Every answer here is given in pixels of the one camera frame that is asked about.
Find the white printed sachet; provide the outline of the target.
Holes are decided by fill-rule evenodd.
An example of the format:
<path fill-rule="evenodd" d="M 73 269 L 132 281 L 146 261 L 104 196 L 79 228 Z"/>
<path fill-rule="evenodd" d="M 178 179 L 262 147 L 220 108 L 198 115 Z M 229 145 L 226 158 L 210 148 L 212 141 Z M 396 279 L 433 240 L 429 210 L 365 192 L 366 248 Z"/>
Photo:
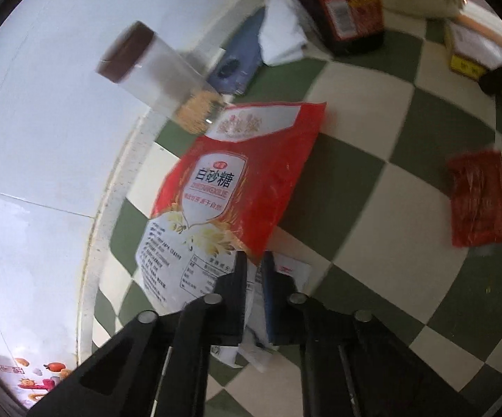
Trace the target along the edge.
<path fill-rule="evenodd" d="M 273 259 L 275 270 L 292 277 L 297 290 L 303 292 L 311 266 L 277 252 Z M 211 354 L 216 360 L 237 369 L 240 368 L 237 363 L 240 355 L 264 373 L 277 348 L 268 340 L 261 273 L 251 262 L 248 262 L 244 323 L 242 342 L 238 346 L 214 345 Z"/>

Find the pink brown box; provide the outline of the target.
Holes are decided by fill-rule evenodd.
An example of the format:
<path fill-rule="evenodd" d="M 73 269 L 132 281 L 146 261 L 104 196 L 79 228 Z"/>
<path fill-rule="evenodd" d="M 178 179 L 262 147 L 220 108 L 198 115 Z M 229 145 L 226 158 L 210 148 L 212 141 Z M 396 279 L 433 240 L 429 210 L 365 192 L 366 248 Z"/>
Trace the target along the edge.
<path fill-rule="evenodd" d="M 463 0 L 454 21 L 502 47 L 502 20 L 487 4 Z"/>

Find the red white sugar bag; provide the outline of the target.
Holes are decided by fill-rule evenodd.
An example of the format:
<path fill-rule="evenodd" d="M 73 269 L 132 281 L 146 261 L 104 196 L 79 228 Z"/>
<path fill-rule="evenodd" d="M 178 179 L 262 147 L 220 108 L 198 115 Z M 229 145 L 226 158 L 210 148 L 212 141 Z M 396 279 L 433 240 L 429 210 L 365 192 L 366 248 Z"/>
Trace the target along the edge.
<path fill-rule="evenodd" d="M 251 265 L 288 207 L 321 131 L 324 103 L 230 106 L 165 177 L 136 251 L 159 313 L 178 312 Z"/>

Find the small red packet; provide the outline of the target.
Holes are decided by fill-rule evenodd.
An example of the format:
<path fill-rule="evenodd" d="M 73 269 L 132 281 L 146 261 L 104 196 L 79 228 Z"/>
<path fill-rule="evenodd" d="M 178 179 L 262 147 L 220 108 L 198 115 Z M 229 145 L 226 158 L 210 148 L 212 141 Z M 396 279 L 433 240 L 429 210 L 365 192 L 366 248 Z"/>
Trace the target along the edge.
<path fill-rule="evenodd" d="M 501 152 L 461 154 L 450 159 L 447 167 L 452 177 L 452 244 L 502 244 Z"/>

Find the yellow flat box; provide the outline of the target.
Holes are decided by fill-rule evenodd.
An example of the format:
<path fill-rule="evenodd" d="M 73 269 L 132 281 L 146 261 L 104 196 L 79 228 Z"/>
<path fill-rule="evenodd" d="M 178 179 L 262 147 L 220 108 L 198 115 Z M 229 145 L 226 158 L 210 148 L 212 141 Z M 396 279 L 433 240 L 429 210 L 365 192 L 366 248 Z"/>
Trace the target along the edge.
<path fill-rule="evenodd" d="M 502 47 L 479 33 L 452 22 L 446 22 L 445 45 L 450 69 L 479 84 L 479 78 L 502 66 Z"/>

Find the green white checkered tablecloth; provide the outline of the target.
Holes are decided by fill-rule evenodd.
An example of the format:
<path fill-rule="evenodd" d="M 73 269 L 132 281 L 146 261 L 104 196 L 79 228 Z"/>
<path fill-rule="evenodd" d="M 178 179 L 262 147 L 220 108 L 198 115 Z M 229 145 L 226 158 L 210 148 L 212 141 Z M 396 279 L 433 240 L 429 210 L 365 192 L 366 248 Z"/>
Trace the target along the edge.
<path fill-rule="evenodd" d="M 450 70 L 445 22 L 385 21 L 381 49 L 334 58 L 312 46 L 239 97 L 328 110 L 270 246 L 309 264 L 310 295 L 371 310 L 489 416 L 502 405 L 502 246 L 452 245 L 446 163 L 502 153 L 502 97 Z"/>

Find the brown sauce bottle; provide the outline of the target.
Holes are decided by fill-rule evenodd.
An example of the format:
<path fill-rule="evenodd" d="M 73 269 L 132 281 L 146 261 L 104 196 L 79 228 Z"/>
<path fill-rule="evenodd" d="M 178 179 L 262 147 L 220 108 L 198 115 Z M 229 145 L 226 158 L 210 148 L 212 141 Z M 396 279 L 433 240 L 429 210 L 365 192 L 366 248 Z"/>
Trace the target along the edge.
<path fill-rule="evenodd" d="M 381 48 L 385 23 L 381 0 L 299 0 L 335 57 L 358 56 Z"/>

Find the blue pouch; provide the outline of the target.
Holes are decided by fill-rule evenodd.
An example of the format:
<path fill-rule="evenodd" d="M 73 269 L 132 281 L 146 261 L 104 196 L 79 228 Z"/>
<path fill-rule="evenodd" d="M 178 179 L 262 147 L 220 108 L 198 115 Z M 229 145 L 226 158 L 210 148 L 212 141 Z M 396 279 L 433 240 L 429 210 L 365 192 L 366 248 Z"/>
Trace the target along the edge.
<path fill-rule="evenodd" d="M 218 93 L 243 95 L 262 66 L 258 34 L 264 17 L 265 8 L 257 9 L 224 44 L 221 59 L 207 77 Z"/>

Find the clear jar brown lid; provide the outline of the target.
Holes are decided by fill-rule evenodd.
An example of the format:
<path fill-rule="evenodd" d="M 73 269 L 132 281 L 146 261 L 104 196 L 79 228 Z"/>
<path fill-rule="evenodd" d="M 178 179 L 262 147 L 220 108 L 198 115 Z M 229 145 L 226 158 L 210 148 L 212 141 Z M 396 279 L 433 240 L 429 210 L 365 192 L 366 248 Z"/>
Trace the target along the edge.
<path fill-rule="evenodd" d="M 204 134 L 225 108 L 222 95 L 140 21 L 120 34 L 96 71 L 190 134 Z"/>

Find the colourful wall stickers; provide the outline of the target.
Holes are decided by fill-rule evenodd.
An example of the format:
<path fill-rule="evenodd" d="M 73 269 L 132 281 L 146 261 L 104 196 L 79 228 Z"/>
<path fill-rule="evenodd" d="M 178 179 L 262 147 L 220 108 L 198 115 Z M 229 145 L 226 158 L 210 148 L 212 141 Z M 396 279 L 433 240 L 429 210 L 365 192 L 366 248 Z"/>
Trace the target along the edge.
<path fill-rule="evenodd" d="M 37 364 L 23 358 L 0 356 L 0 381 L 25 408 L 40 401 L 70 373 L 72 370 L 58 361 Z"/>

